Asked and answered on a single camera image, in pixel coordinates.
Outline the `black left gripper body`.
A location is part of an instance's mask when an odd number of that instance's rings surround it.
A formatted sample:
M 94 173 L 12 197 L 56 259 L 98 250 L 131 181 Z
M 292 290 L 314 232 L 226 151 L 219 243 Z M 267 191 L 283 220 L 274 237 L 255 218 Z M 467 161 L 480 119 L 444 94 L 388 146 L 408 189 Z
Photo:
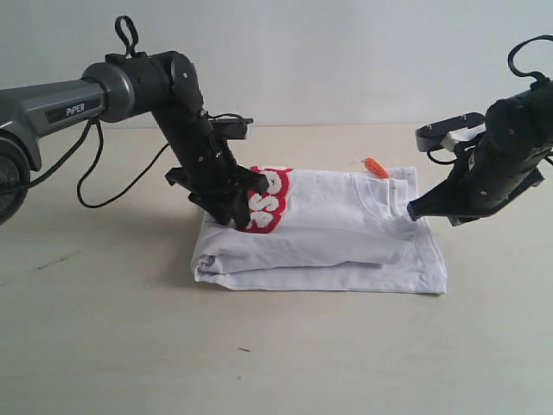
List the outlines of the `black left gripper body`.
M 225 112 L 213 116 L 204 110 L 196 113 L 183 107 L 165 107 L 153 111 L 153 117 L 180 167 L 168 175 L 191 193 L 212 194 L 239 191 L 238 168 L 227 142 L 217 137 L 210 124 L 212 118 L 244 118 Z

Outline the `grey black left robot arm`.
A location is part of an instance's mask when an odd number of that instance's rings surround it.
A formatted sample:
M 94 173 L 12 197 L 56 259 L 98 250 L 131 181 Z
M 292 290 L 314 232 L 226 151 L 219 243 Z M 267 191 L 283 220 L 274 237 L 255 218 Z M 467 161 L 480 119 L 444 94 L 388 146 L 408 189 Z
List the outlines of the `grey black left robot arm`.
M 228 147 L 245 138 L 251 119 L 210 115 L 204 108 L 194 64 L 168 51 L 132 57 L 109 54 L 78 80 L 24 86 L 1 92 L 1 221 L 21 208 L 28 191 L 47 180 L 82 145 L 70 150 L 43 176 L 40 139 L 85 123 L 117 123 L 149 113 L 180 165 L 166 175 L 190 193 L 188 199 L 219 224 L 244 229 L 250 223 L 251 192 L 263 193 L 267 179 L 240 166 Z

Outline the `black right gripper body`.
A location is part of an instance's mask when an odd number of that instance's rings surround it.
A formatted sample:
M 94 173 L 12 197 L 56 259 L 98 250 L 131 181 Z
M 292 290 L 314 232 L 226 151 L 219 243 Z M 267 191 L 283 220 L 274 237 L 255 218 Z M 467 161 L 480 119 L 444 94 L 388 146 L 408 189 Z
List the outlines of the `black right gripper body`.
M 498 150 L 482 142 L 472 151 L 467 169 L 455 185 L 452 226 L 496 214 L 529 187 L 543 180 L 533 171 L 549 154 L 549 145 L 519 146 L 513 152 Z

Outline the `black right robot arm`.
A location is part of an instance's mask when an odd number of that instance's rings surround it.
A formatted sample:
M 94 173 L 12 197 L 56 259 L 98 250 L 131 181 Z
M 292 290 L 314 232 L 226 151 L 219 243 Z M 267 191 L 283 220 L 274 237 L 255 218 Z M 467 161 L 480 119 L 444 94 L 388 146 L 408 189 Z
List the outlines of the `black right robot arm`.
M 543 182 L 538 165 L 552 151 L 552 84 L 500 99 L 416 130 L 419 151 L 454 154 L 447 178 L 407 207 L 412 220 L 446 217 L 452 226 L 496 214 Z

